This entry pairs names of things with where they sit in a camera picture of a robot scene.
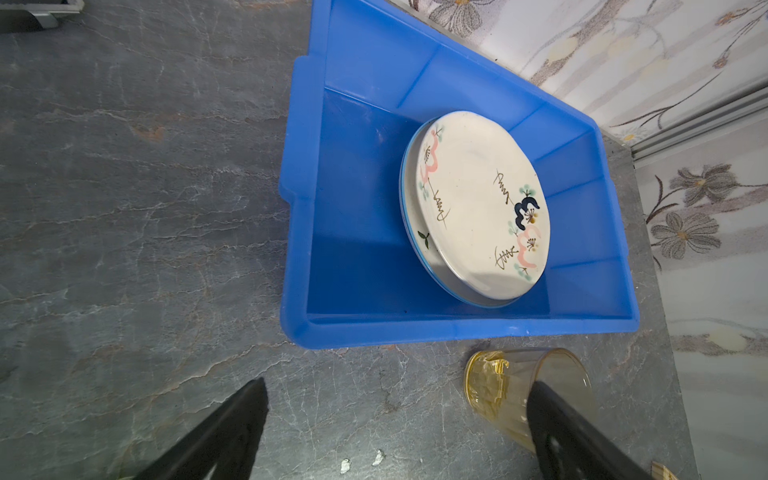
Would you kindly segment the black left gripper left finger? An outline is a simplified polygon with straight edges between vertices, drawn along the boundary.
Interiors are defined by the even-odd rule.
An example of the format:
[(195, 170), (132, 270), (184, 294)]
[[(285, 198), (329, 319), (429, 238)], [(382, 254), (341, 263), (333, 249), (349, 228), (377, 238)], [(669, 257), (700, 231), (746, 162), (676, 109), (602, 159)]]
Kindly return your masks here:
[(265, 380), (252, 380), (136, 477), (248, 479), (268, 412)]

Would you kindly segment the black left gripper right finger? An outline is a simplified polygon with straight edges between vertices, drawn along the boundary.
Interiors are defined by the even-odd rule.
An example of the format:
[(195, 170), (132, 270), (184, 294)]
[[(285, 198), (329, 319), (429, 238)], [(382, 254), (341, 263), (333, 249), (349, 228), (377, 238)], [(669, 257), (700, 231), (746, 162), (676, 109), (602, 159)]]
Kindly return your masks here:
[(526, 413), (545, 479), (651, 477), (546, 383), (533, 383)]

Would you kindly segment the cream floral plate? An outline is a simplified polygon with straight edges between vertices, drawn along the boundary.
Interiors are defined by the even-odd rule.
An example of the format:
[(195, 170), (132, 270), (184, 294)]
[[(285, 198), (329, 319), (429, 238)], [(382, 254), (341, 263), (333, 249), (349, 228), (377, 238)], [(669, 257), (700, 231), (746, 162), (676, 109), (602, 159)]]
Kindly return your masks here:
[(437, 252), (473, 292), (505, 305), (543, 276), (547, 202), (532, 162), (501, 125), (469, 111), (437, 118), (419, 147), (413, 185)]

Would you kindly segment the watermelon pattern white plate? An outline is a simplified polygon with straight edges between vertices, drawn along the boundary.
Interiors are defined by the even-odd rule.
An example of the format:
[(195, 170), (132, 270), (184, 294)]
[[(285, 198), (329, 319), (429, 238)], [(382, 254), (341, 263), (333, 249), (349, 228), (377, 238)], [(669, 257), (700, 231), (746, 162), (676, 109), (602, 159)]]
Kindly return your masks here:
[(515, 299), (488, 298), (466, 285), (447, 266), (431, 239), (424, 217), (417, 202), (417, 189), (411, 185), (415, 178), (417, 150), (435, 120), (422, 124), (411, 137), (403, 154), (399, 171), (399, 204), (406, 234), (421, 265), (431, 279), (446, 293), (469, 305), (495, 309), (515, 302)]

